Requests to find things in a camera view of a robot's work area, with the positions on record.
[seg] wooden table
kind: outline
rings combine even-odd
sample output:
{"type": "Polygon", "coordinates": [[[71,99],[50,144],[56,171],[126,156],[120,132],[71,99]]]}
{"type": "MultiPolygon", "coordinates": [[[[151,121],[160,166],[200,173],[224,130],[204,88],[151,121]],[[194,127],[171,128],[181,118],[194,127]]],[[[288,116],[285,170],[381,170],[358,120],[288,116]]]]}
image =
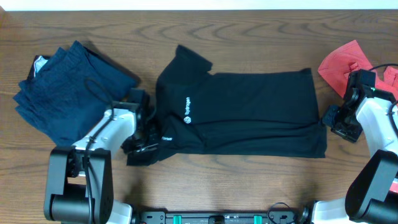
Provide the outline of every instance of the wooden table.
{"type": "MultiPolygon", "coordinates": [[[[214,63],[213,72],[313,69],[320,114],[341,98],[317,68],[337,47],[358,40],[373,65],[397,62],[397,11],[10,12],[0,29],[0,222],[45,223],[43,201],[53,142],[14,110],[12,97],[35,55],[74,40],[139,75],[157,76],[183,44],[214,63]]],[[[326,159],[178,154],[149,167],[113,160],[115,198],[168,210],[265,210],[344,197],[369,160],[328,132],[326,159]]]]}

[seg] green connector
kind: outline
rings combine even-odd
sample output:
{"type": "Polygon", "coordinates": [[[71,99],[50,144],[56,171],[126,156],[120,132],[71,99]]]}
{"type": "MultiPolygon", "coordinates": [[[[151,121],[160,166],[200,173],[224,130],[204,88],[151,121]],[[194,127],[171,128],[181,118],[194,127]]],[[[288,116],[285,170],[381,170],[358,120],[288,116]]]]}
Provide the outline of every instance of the green connector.
{"type": "Polygon", "coordinates": [[[175,215],[173,217],[173,224],[181,224],[182,223],[182,217],[181,215],[175,215]]]}
{"type": "Polygon", "coordinates": [[[262,216],[261,215],[254,216],[254,224],[262,224],[262,216]]]}

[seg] pink garment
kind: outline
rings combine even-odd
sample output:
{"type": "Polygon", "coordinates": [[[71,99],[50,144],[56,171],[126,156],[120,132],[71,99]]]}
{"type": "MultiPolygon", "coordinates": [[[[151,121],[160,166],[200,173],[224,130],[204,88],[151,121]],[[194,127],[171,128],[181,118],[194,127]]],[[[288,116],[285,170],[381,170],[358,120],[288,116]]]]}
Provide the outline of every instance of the pink garment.
{"type": "Polygon", "coordinates": [[[398,193],[398,183],[393,182],[390,187],[390,191],[398,193]]]}
{"type": "Polygon", "coordinates": [[[388,66],[384,71],[384,82],[398,89],[398,69],[388,66]]]}
{"type": "MultiPolygon", "coordinates": [[[[348,76],[351,72],[359,69],[369,70],[373,68],[368,58],[366,58],[361,47],[356,40],[345,44],[330,53],[318,68],[319,74],[323,79],[343,97],[347,87],[348,76]]],[[[387,83],[380,80],[376,72],[375,87],[380,90],[391,92],[398,99],[398,79],[395,82],[396,69],[390,68],[387,83]]]]}

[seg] wire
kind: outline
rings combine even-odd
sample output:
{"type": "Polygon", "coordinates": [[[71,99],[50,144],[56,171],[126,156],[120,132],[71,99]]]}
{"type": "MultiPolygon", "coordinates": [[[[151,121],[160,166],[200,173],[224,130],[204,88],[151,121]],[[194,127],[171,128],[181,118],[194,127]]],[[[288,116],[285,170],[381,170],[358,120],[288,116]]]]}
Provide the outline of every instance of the wire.
{"type": "Polygon", "coordinates": [[[392,114],[393,114],[392,109],[393,109],[397,104],[398,104],[398,101],[395,101],[393,104],[391,104],[390,108],[388,109],[388,118],[390,119],[391,126],[392,126],[392,128],[393,128],[393,130],[394,130],[394,132],[396,133],[396,136],[397,136],[397,138],[398,138],[398,128],[397,128],[397,126],[396,126],[396,123],[394,122],[394,118],[392,117],[392,114]]]}
{"type": "Polygon", "coordinates": [[[106,91],[106,89],[99,84],[97,81],[95,81],[92,78],[85,78],[85,88],[97,99],[99,99],[102,102],[105,103],[109,103],[111,106],[111,116],[109,117],[109,119],[89,138],[89,141],[87,143],[86,149],[85,149],[85,156],[84,156],[84,160],[83,160],[83,167],[85,169],[85,175],[86,175],[86,184],[87,184],[87,195],[88,195],[88,224],[92,224],[93,223],[93,192],[91,190],[91,181],[90,181],[90,173],[88,172],[88,168],[90,166],[90,155],[89,155],[89,151],[90,151],[90,147],[93,143],[95,143],[95,139],[97,138],[97,136],[100,134],[100,132],[113,120],[113,116],[114,116],[114,107],[113,107],[113,101],[112,101],[112,97],[111,95],[108,93],[108,91],[106,91]],[[92,82],[94,83],[99,89],[101,89],[101,91],[106,95],[107,99],[104,100],[103,98],[99,97],[96,93],[94,93],[90,87],[88,86],[88,82],[92,82]]]}
{"type": "Polygon", "coordinates": [[[156,106],[155,106],[153,112],[148,116],[147,122],[150,121],[152,118],[155,117],[156,111],[157,111],[157,109],[156,109],[156,106]]]}
{"type": "Polygon", "coordinates": [[[269,216],[269,213],[271,212],[271,210],[272,210],[275,206],[277,206],[277,205],[285,205],[285,206],[286,206],[287,208],[289,208],[289,210],[290,210],[291,212],[293,212],[293,214],[294,214],[293,221],[288,222],[288,223],[286,223],[286,224],[293,224],[293,223],[296,222],[297,216],[296,216],[296,214],[294,213],[293,209],[291,209],[291,208],[290,208],[286,203],[284,203],[284,202],[277,202],[277,203],[273,204],[273,205],[268,209],[268,212],[267,212],[267,218],[268,218],[268,220],[269,220],[271,223],[273,223],[273,224],[280,224],[280,223],[276,223],[276,222],[274,221],[274,218],[271,218],[271,217],[269,216]]]}
{"type": "Polygon", "coordinates": [[[369,69],[369,71],[373,71],[375,69],[378,69],[378,68],[381,68],[381,67],[387,67],[387,66],[398,66],[398,63],[387,63],[387,64],[378,65],[376,67],[373,67],[373,68],[369,69]]]}

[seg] white logo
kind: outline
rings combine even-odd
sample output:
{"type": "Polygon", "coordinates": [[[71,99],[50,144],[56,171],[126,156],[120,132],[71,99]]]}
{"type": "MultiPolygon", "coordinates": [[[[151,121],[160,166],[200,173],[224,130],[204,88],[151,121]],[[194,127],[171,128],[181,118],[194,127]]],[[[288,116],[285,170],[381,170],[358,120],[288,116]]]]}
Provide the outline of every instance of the white logo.
{"type": "MultiPolygon", "coordinates": [[[[189,113],[191,112],[191,109],[189,108],[190,105],[191,105],[191,99],[187,97],[187,103],[185,104],[185,115],[189,115],[189,113]]],[[[191,123],[191,118],[189,116],[186,116],[184,118],[184,122],[187,124],[191,123]]]]}
{"type": "Polygon", "coordinates": [[[188,115],[191,110],[189,109],[189,106],[191,105],[191,99],[187,97],[187,103],[185,104],[185,115],[188,115]]]}
{"type": "Polygon", "coordinates": [[[184,122],[187,123],[187,124],[191,123],[191,118],[188,117],[188,116],[186,116],[186,117],[184,118],[184,122]]]}
{"type": "Polygon", "coordinates": [[[162,140],[164,140],[164,141],[171,141],[171,140],[173,140],[173,138],[168,138],[168,137],[162,137],[162,140]]]}

